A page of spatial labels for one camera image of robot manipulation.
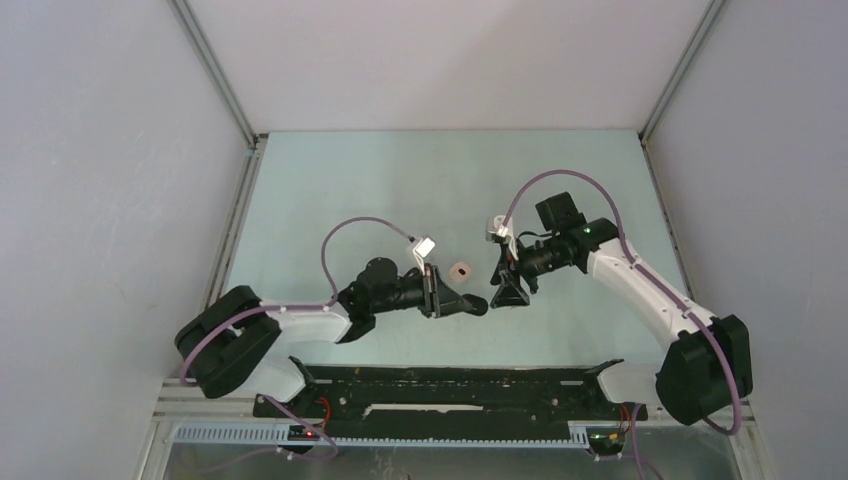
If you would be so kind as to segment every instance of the white wall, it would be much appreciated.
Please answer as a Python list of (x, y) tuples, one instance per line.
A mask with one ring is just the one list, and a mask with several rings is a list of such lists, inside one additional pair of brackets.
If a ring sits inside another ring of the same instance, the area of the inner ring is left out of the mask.
[(848, 2), (730, 2), (651, 153), (697, 297), (751, 330), (782, 479), (845, 478)]
[(708, 0), (197, 0), (251, 124), (641, 128)]
[(0, 477), (135, 467), (245, 147), (164, 0), (0, 3)]

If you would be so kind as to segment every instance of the black object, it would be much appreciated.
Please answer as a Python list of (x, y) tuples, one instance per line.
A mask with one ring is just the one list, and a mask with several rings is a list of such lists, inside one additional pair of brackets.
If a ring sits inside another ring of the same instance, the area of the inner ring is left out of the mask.
[[(257, 306), (259, 297), (250, 287), (233, 288), (180, 330), (174, 339), (177, 350), (185, 358), (215, 327)], [(207, 398), (222, 397), (244, 383), (280, 335), (277, 321), (264, 313), (252, 315), (234, 326), (241, 329), (241, 335), (236, 336), (230, 330), (221, 332), (189, 367), (190, 376)]]
[[(384, 368), (309, 366), (308, 396), (330, 402), (327, 434), (343, 438), (434, 440), (563, 440), (569, 421), (619, 420), (619, 405), (587, 403), (585, 368)], [(324, 407), (301, 401), (298, 415), (323, 418)], [(480, 410), (370, 410), (372, 404), (476, 405)], [(253, 415), (283, 418), (268, 402)], [(639, 419), (646, 419), (641, 412)]]
[(539, 275), (571, 265), (586, 273), (589, 253), (618, 237), (618, 228), (606, 218), (586, 222), (568, 192), (537, 203), (536, 212), (549, 238), (529, 247), (516, 239), (518, 259), (512, 258), (506, 243), (501, 243), (501, 255), (490, 282), (498, 285), (492, 297), (492, 308), (530, 305), (521, 279), (527, 282), (530, 293), (535, 294), (539, 290)]
[(424, 273), (412, 268), (398, 276), (395, 262), (374, 258), (356, 280), (339, 292), (339, 304), (352, 323), (339, 343), (352, 342), (374, 329), (375, 314), (417, 307), (425, 317), (439, 318), (455, 313), (481, 316), (488, 311), (486, 300), (460, 295), (445, 284), (439, 267), (424, 264)]
[[(721, 346), (739, 389), (739, 397), (751, 394), (751, 350), (748, 328), (735, 315), (713, 318), (707, 328)], [(730, 405), (727, 379), (701, 332), (684, 332), (668, 349), (657, 374), (657, 394), (675, 420), (692, 425)]]

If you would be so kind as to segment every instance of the gray wall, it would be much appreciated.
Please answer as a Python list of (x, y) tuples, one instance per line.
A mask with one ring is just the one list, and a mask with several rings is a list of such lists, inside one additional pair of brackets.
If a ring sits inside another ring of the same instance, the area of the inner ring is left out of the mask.
[(751, 330), (783, 479), (845, 478), (848, 2), (732, 1), (650, 145), (696, 296)]
[(245, 147), (164, 0), (0, 2), (0, 477), (129, 478)]

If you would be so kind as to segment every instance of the light blue table surface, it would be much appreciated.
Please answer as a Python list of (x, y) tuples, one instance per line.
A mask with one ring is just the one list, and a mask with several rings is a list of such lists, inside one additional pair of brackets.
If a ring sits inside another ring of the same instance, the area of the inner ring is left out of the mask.
[[(471, 277), (455, 288), (491, 299), (498, 247), (486, 243), (489, 216), (505, 213), (519, 187), (554, 168), (586, 173), (616, 200), (628, 238), (677, 288), (683, 282), (636, 133), (622, 130), (416, 131), (271, 134), (233, 260), (228, 287), (246, 284), (263, 298), (324, 302), (330, 288), (321, 241), (360, 215), (388, 219), (436, 241), (443, 275), (457, 261)], [(587, 219), (611, 217), (603, 197), (581, 180), (542, 180), (523, 197), (515, 229), (541, 232), (534, 205), (571, 192)], [(328, 265), (339, 288), (377, 256), (403, 272), (407, 242), (375, 223), (342, 229)], [(572, 366), (611, 358), (660, 362), (654, 338), (622, 300), (566, 268), (540, 278), (524, 308), (427, 319), (416, 309), (377, 316), (377, 327), (347, 345), (300, 344), (305, 363), (339, 365)]]

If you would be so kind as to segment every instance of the gray floor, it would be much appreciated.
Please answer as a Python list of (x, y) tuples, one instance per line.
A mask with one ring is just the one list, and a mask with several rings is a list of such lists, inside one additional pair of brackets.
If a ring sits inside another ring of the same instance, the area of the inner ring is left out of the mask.
[[(700, 428), (645, 429), (639, 433), (640, 454), (667, 480), (738, 479), (725, 437)], [(282, 456), (261, 455), (227, 469), (199, 475), (190, 468), (217, 465), (255, 447), (175, 445), (170, 480), (379, 479), (379, 480), (527, 480), (638, 478), (632, 461), (596, 464), (582, 450), (349, 448), (335, 459), (314, 463), (288, 462)]]

